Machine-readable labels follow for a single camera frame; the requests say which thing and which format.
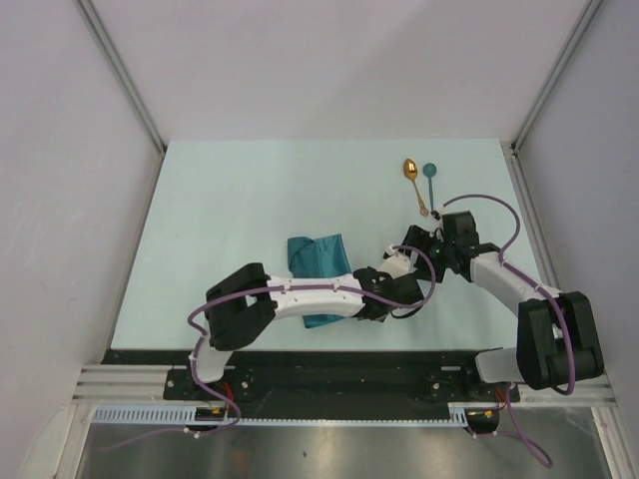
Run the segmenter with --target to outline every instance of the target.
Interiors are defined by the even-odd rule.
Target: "towel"
[[[293,277],[334,277],[350,273],[350,265],[343,248],[341,235],[320,239],[289,238],[289,271]],[[304,316],[307,328],[330,324],[342,319],[334,314]]]

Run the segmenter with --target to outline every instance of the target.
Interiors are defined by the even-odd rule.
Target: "metal frame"
[[[87,27],[91,31],[98,48],[105,56],[107,64],[111,68],[111,71],[116,77],[116,80],[122,87],[122,91],[127,97],[131,108],[140,120],[143,128],[151,143],[156,148],[161,157],[167,151],[167,145],[162,141],[158,127],[156,126],[149,110],[147,109],[138,87],[136,87],[131,74],[124,64],[118,49],[116,48],[113,40],[107,32],[107,28],[98,14],[98,10],[91,0],[74,0],[75,4],[80,11],[80,15],[87,24]]]
[[[162,172],[162,162],[164,161],[164,153],[160,157],[160,163],[157,165],[157,169],[154,171],[153,178],[153,186],[150,188],[150,191],[145,198],[145,211],[142,215],[142,220],[138,224],[138,230],[136,235],[136,243],[131,252],[131,256],[129,257],[129,264],[127,266],[126,276],[122,285],[120,287],[120,291],[118,293],[118,302],[114,311],[113,316],[109,317],[110,321],[109,328],[107,329],[107,333],[103,337],[103,341],[100,345],[100,357],[104,357],[105,351],[109,349],[111,345],[111,341],[113,339],[113,335],[116,331],[116,322],[118,321],[118,316],[120,315],[120,310],[122,309],[122,304],[124,303],[124,296],[127,292],[127,287],[129,286],[129,280],[131,279],[131,273],[133,272],[133,264],[135,263],[136,255],[138,254],[138,248],[140,247],[140,241],[142,240],[142,233],[144,231],[144,225],[147,222],[147,217],[149,216],[149,211],[151,210],[151,202],[153,201],[153,196],[155,195],[156,188],[158,187],[158,180],[160,179],[160,173]]]
[[[566,67],[574,57],[587,30],[601,10],[605,0],[589,0],[579,20],[571,31],[562,51],[555,61],[544,85],[532,105],[525,121],[513,142],[504,147],[504,157],[511,175],[517,199],[522,208],[523,220],[528,230],[535,259],[541,269],[542,279],[558,287],[558,278],[548,252],[547,244],[539,224],[530,191],[519,165],[518,151],[528,132],[548,102],[554,88],[561,79]],[[74,0],[92,32],[100,50],[112,69],[118,83],[129,100],[131,107],[142,122],[147,135],[155,148],[164,157],[166,145],[147,110],[131,75],[119,55],[106,27],[91,0]],[[72,400],[73,419],[69,429],[65,448],[58,465],[56,479],[74,479],[80,466],[82,451],[87,440],[94,411],[102,404],[154,405],[167,404],[162,398],[166,375],[171,366],[135,366],[135,365],[87,365],[83,368]],[[637,477],[630,441],[621,420],[619,408],[607,376],[589,381],[580,381],[571,396],[561,396],[552,390],[534,391],[528,387],[520,388],[521,402],[514,407],[590,407],[596,421],[599,437],[614,478]],[[182,402],[183,406],[200,404]],[[222,402],[210,405],[222,406]],[[492,407],[492,403],[451,403],[455,407]],[[295,425],[295,421],[281,421],[282,425]]]
[[[519,152],[521,146],[526,141],[526,137],[528,136],[530,129],[537,121],[537,118],[541,114],[543,108],[548,103],[552,92],[555,90],[559,80],[561,80],[563,74],[566,72],[571,60],[575,57],[575,54],[579,50],[587,31],[590,29],[590,26],[593,24],[605,2],[606,0],[588,0],[584,6],[581,11],[581,15],[579,15],[577,22],[572,27],[559,56],[552,65],[550,73],[544,80],[541,90],[537,94],[535,101],[532,103],[532,107],[528,111],[528,114],[512,141],[512,147],[515,152]]]

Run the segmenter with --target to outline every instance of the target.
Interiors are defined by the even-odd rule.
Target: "wire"
[[[418,307],[418,308],[416,308],[416,309],[413,309],[413,310],[412,310],[412,311],[410,311],[410,312],[407,312],[406,314],[402,314],[401,316],[396,316],[396,315],[395,315],[392,311],[390,312],[390,315],[391,315],[392,317],[394,317],[395,319],[407,319],[407,318],[409,318],[409,317],[413,317],[413,316],[415,316],[415,315],[416,315],[417,313],[419,313],[420,311],[421,311],[421,308],[420,308],[420,307]]]
[[[576,370],[575,370],[575,356],[574,356],[574,351],[573,351],[573,348],[572,348],[572,341],[570,339],[570,333],[568,331],[568,324],[566,323],[566,318],[563,315],[563,311],[561,310],[561,307],[557,303],[556,299],[552,296],[552,294],[550,294],[550,292],[548,292],[548,290],[545,287],[543,287],[539,282],[537,282],[535,279],[530,277],[528,274],[526,274],[525,272],[523,272],[522,270],[517,268],[515,265],[510,264],[509,262],[507,262],[504,259],[504,255],[506,253],[506,250],[509,249],[512,246],[512,244],[515,242],[515,240],[519,236],[519,233],[521,232],[521,220],[519,219],[519,215],[517,214],[517,211],[515,210],[515,208],[513,208],[509,203],[505,202],[501,198],[494,197],[492,195],[482,195],[482,194],[462,195],[460,197],[455,197],[452,200],[448,200],[443,205],[445,207],[447,207],[448,205],[451,205],[451,204],[453,204],[455,202],[458,202],[460,200],[467,200],[467,199],[472,199],[472,198],[479,198],[479,199],[491,200],[493,202],[497,202],[497,203],[503,205],[504,207],[506,207],[512,213],[513,217],[515,218],[515,233],[506,242],[506,244],[501,248],[501,250],[499,251],[499,254],[498,254],[497,257],[499,259],[499,263],[504,268],[508,269],[510,272],[512,272],[516,276],[519,276],[521,279],[523,279],[527,284],[529,284],[530,286],[534,287],[534,289],[536,291],[539,291],[539,293],[545,299],[547,299],[548,302],[550,303],[550,305],[551,305],[551,307],[552,307],[552,309],[553,309],[553,311],[555,313],[555,316],[557,317],[557,321],[559,322],[559,327],[561,329],[561,334],[563,335],[564,347],[566,349],[566,358],[567,358],[567,361],[568,361],[568,384],[566,386],[566,389],[560,389],[557,386],[552,386],[552,389],[554,389],[559,394],[563,394],[564,396],[569,396],[570,394],[572,394],[572,392],[575,389]]]
[[[235,401],[235,398],[234,398],[234,396],[233,396],[233,389],[231,389],[231,386],[229,385],[229,383],[228,383],[228,382],[225,382],[225,383],[223,384],[223,386],[224,386],[225,391],[227,391],[227,396],[229,396],[229,398],[230,398],[232,401]]]
[[[500,403],[503,403],[503,405],[499,405],[499,410],[503,411],[506,408],[506,398],[503,395],[503,392],[501,392],[501,389],[499,389],[499,387],[495,387],[495,394],[497,395],[497,399],[499,400]]]
[[[499,393],[502,394],[501,390],[499,390],[499,388],[496,388],[495,390],[499,391]],[[468,425],[465,428],[466,431],[468,431],[468,433],[470,433],[472,435],[473,439],[475,439],[476,437],[488,437],[488,436],[491,436],[491,437],[510,437],[512,439],[519,439],[521,442],[523,442],[524,446],[526,446],[526,449],[528,449],[530,454],[532,454],[532,456],[537,460],[537,462],[539,462],[542,466],[544,466],[544,467],[546,467],[548,469],[552,468],[554,466],[554,463],[552,461],[552,457],[550,457],[550,454],[548,454],[544,450],[543,447],[541,447],[535,441],[530,439],[521,430],[521,426],[519,424],[519,420],[515,416],[514,410],[512,409],[512,404],[510,402],[510,387],[508,387],[508,389],[506,389],[506,396],[504,397],[504,400],[505,400],[505,407],[508,408],[508,414],[510,415],[510,421],[512,422],[512,425],[514,426],[514,428],[515,428],[515,430],[517,432],[493,431],[493,432],[486,432],[486,433],[476,433],[470,428],[470,425]]]
[[[406,249],[406,250],[410,250],[410,251],[414,251],[417,254],[419,254],[428,264],[428,268],[430,269],[430,272],[432,274],[432,277],[435,277],[435,271],[434,271],[434,266],[432,265],[432,262],[430,261],[430,259],[428,258],[428,256],[426,256],[426,254],[424,254],[422,251],[420,251],[419,249],[417,249],[416,247],[412,247],[412,246],[406,246],[406,245],[398,245],[398,246],[394,246],[393,248],[395,249]],[[291,291],[299,291],[299,290],[321,290],[321,289],[337,289],[337,290],[342,290],[342,291],[346,291],[346,292],[352,292],[354,294],[359,294],[361,296],[365,296],[365,297],[369,297],[370,299],[373,299],[375,301],[381,302],[383,304],[392,306],[392,307],[400,307],[400,308],[407,308],[407,309],[419,309],[421,307],[423,307],[432,297],[432,294],[434,293],[435,290],[435,281],[433,281],[430,284],[430,290],[428,291],[428,293],[426,294],[425,298],[421,301],[418,301],[414,304],[403,304],[400,302],[396,302],[396,301],[392,301],[390,299],[386,299],[385,297],[382,297],[378,294],[374,294],[372,292],[369,291],[365,291],[363,289],[360,288],[356,288],[356,287],[351,287],[351,286],[333,286],[333,284],[302,284],[302,285],[292,285],[290,287]],[[229,302],[229,301],[233,301],[236,299],[240,299],[241,297],[246,297],[246,296],[253,296],[256,294],[262,294],[265,292],[285,292],[285,287],[284,286],[264,286],[264,287],[255,287],[252,289],[246,289],[243,291],[238,291],[238,292],[234,292],[232,294],[227,294],[225,296],[221,296],[221,297],[217,297],[209,302],[207,302],[206,304],[203,304],[202,306],[198,307],[196,310],[194,310],[191,314],[189,314],[189,316],[187,317],[187,323],[189,324],[190,327],[192,327],[193,329],[195,329],[197,332],[200,333],[200,337],[198,338],[198,341],[196,342],[195,347],[193,348],[193,352],[191,353],[191,355],[189,356],[189,360],[191,362],[191,375],[193,377],[193,380],[196,384],[198,384],[198,386],[200,386],[203,390],[205,390],[206,392],[208,392],[209,394],[211,394],[212,396],[217,397],[218,399],[222,399],[223,401],[225,401],[228,405],[229,408],[233,408],[234,411],[236,412],[236,417],[234,418],[233,421],[226,423],[226,424],[221,424],[218,427],[216,427],[215,429],[211,430],[211,431],[204,431],[204,432],[197,432],[196,434],[194,434],[194,437],[198,438],[201,436],[210,436],[213,434],[218,434],[222,431],[231,429],[232,427],[235,427],[240,420],[242,419],[242,411],[240,410],[240,407],[238,406],[238,404],[235,403],[235,401],[233,400],[233,391],[231,390],[231,387],[228,386],[227,389],[227,394],[228,396],[225,396],[222,393],[219,393],[215,390],[213,390],[212,388],[210,388],[207,384],[205,384],[202,379],[200,378],[200,376],[198,375],[198,356],[200,354],[200,349],[202,348],[202,345],[204,344],[205,339],[208,337],[208,332],[204,329],[203,326],[200,326],[199,324],[197,324],[195,322],[195,318],[201,314],[202,312],[205,312],[217,305],[223,304],[225,302]],[[166,428],[162,428],[162,429],[157,429],[155,431],[151,431],[151,432],[147,432],[145,434],[141,434],[139,436],[136,437],[132,437],[130,439],[127,439],[125,441],[121,441],[118,442],[116,444],[112,444],[108,447],[104,447],[104,448],[100,448],[98,449],[98,451],[100,452],[108,452],[108,451],[112,451],[114,449],[118,449],[120,447],[123,446],[127,446],[129,444],[133,444],[135,442],[141,441],[143,439],[147,439],[149,437],[153,437],[156,435],[160,435],[160,434],[164,434],[167,432],[189,432],[188,428],[182,428],[182,427],[166,427]]]

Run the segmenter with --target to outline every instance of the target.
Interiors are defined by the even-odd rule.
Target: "tabletop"
[[[519,212],[501,146],[494,139],[174,142],[162,166],[135,258],[113,349],[187,349],[197,334],[187,315],[205,292],[248,262],[290,276],[287,239],[340,233],[353,270],[378,266],[410,225],[427,226],[406,158],[437,166],[435,205],[469,193],[500,197]],[[514,220],[502,206],[466,200],[481,241],[504,244]],[[511,261],[539,276],[524,230]],[[423,284],[427,290],[429,283]],[[347,318],[306,329],[301,318],[270,324],[246,349],[441,350],[510,347],[517,320],[499,301],[449,272],[410,319]]]

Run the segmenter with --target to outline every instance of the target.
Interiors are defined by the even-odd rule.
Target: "gray wall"
[[[585,2],[95,0],[174,141],[510,139]]]
[[[639,444],[639,2],[604,6],[521,153],[561,285],[590,295]]]
[[[71,0],[0,18],[0,464],[105,341],[159,159]]]

